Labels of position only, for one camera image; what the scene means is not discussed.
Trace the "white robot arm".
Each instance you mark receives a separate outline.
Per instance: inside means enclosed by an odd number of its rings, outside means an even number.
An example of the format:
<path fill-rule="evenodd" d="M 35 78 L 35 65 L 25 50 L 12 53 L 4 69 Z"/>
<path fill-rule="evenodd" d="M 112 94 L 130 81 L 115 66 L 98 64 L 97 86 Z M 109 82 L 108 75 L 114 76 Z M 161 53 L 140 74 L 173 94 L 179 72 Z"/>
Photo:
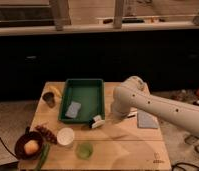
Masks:
<path fill-rule="evenodd" d="M 160 117 L 199 137 L 199 106 L 151 95 L 147 91 L 147 84 L 138 76 L 129 77 L 113 91 L 113 114 L 127 115 L 132 107 Z"/>

